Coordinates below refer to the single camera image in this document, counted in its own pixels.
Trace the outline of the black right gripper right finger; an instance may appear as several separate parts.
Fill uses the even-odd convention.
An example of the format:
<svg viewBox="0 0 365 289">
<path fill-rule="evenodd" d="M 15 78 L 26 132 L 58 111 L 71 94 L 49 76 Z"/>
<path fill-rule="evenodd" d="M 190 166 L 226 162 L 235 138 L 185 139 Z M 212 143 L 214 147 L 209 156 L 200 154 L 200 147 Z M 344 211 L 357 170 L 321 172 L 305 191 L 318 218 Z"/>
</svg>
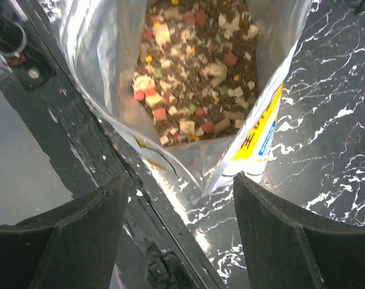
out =
<svg viewBox="0 0 365 289">
<path fill-rule="evenodd" d="M 314 214 L 244 175 L 234 206 L 251 288 L 365 288 L 365 228 Z"/>
</svg>

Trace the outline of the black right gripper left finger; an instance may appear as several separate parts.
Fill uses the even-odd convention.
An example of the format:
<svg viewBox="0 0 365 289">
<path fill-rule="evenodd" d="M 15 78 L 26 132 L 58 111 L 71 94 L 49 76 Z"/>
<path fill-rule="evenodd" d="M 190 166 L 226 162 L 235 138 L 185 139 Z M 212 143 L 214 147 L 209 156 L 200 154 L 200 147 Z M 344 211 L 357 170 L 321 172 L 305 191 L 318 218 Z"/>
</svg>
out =
<svg viewBox="0 0 365 289">
<path fill-rule="evenodd" d="M 108 288 L 128 191 L 121 174 L 43 214 L 0 225 L 0 288 Z"/>
</svg>

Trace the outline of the white cartoon pet food bag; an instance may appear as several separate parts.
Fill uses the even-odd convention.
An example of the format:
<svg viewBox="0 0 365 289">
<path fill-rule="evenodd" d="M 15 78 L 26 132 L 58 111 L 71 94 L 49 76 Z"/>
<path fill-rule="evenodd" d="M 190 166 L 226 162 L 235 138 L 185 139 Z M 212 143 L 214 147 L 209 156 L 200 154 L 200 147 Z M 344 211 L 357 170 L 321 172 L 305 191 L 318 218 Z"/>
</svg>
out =
<svg viewBox="0 0 365 289">
<path fill-rule="evenodd" d="M 60 1 L 78 89 L 141 157 L 203 195 L 263 173 L 310 1 Z"/>
</svg>

